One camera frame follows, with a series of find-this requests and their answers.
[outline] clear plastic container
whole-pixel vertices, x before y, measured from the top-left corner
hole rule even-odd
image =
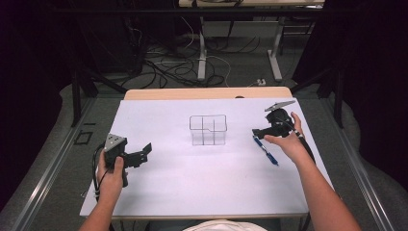
[[[192,145],[225,145],[226,115],[193,115],[190,131]]]

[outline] wooden table edge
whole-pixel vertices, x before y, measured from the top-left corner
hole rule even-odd
[[[286,87],[128,90],[124,100],[290,98]]]

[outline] white table surface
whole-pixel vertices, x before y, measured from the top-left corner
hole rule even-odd
[[[114,218],[264,218],[304,216],[306,200],[294,163],[271,143],[262,143],[279,162],[274,166],[252,139],[251,130],[270,126],[264,109],[294,98],[123,100],[111,133],[128,140],[126,152],[152,143],[148,162],[127,168],[129,186]],[[318,165],[331,184],[307,121],[296,112]],[[226,115],[225,145],[192,145],[190,116]],[[96,204],[93,184],[80,216]]]

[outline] desk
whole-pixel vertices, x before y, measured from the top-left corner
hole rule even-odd
[[[192,0],[179,0],[179,6],[185,8],[192,7]],[[210,3],[197,0],[199,8],[233,7],[232,3]],[[243,0],[240,7],[294,7],[294,6],[315,6],[322,5],[324,0]],[[273,38],[272,49],[268,50],[268,58],[272,68],[275,81],[282,81],[279,64],[276,54],[279,42],[282,37],[285,17],[280,17],[279,21],[236,21],[234,29],[229,37],[262,37]],[[200,33],[200,59],[198,64],[198,80],[205,78],[205,66],[207,50],[205,48],[205,37],[228,37],[229,21],[204,21],[201,17],[202,33]]]
[[[147,163],[126,169],[129,186],[113,218],[305,216],[308,208],[294,163],[278,146],[263,141],[279,161],[280,166],[274,166],[249,129],[268,126],[264,108],[292,99],[287,88],[129,90],[111,133],[128,139],[128,153],[148,142],[153,150]],[[318,168],[330,183],[299,105],[286,109],[299,114]],[[191,144],[189,117],[207,113],[227,116],[225,145]],[[92,191],[90,184],[81,216],[95,206]]]

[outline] pen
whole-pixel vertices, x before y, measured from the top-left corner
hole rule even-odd
[[[267,151],[267,149],[264,147],[264,145],[261,143],[261,141],[259,141],[259,139],[258,139],[255,135],[252,135],[252,137],[253,137],[254,141],[262,148],[262,150],[265,151],[265,153],[267,154],[267,156],[268,156],[268,158],[270,159],[270,161],[271,161],[274,165],[279,166],[279,165],[278,165],[278,162],[275,160],[275,158],[273,158],[272,154],[270,154],[270,152]]]

